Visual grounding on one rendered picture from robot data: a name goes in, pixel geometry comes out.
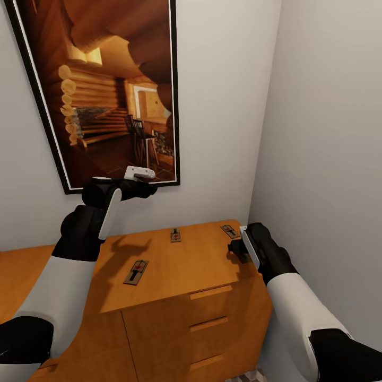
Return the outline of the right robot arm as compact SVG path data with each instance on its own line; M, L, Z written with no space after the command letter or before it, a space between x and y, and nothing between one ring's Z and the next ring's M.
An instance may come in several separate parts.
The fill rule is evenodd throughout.
M229 252L249 254L270 294L295 366L308 382L382 382L382 352L354 340L262 223L239 227Z

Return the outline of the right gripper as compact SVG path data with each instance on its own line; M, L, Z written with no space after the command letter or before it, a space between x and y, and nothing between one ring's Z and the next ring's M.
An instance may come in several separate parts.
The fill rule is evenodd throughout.
M232 240L230 244L228 244L229 252L233 252L234 254L249 254L244 241L241 239Z

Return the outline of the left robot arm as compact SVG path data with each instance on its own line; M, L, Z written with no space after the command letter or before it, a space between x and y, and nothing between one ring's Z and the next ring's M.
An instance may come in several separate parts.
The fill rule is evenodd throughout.
M93 177L60 226L62 237L24 303L0 325L0 382L26 382L48 359L59 358L77 335L93 271L122 200L148 198L157 187L148 168L128 166L124 179Z

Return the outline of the mousetrap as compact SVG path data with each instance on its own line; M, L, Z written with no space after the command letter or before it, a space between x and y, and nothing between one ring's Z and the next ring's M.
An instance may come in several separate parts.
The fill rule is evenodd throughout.
M181 242L180 228L170 229L171 242Z
M253 262L253 259L251 258L249 254L243 253L243 254L237 254L237 256L242 264Z
M138 285L138 282L146 269L149 261L137 259L129 274L126 276L123 284Z
M240 235L229 225L222 225L221 228L229 235L231 239L240 237Z

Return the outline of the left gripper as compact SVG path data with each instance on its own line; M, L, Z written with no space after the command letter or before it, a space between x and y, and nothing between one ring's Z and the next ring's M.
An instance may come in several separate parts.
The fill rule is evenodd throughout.
M130 188L128 199L132 199L134 197L148 198L150 195L154 195L157 191L157 187L150 186L149 183L126 179L121 179L121 181L128 183Z

